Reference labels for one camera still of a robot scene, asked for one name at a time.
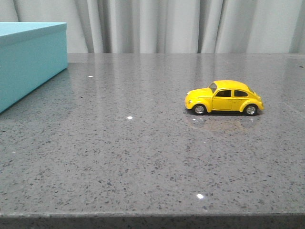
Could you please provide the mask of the yellow toy beetle car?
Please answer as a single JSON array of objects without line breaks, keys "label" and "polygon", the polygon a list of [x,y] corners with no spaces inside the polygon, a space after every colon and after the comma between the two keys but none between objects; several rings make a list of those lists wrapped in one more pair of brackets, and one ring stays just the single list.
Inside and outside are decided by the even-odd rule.
[{"label": "yellow toy beetle car", "polygon": [[184,103],[196,115],[220,111],[255,116],[264,110],[261,97],[248,85],[234,80],[213,81],[206,88],[191,90]]}]

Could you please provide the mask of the light blue box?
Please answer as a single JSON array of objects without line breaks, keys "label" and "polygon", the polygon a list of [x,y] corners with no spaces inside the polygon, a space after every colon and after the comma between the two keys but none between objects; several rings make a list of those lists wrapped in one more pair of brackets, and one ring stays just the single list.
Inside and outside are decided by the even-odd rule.
[{"label": "light blue box", "polygon": [[0,110],[68,67],[65,22],[1,22]]}]

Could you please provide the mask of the grey curtain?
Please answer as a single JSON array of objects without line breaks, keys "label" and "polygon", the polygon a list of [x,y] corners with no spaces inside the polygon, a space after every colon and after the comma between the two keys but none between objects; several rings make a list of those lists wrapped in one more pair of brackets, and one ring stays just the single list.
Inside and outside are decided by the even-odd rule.
[{"label": "grey curtain", "polygon": [[302,0],[3,0],[0,20],[67,23],[70,53],[304,53]]}]

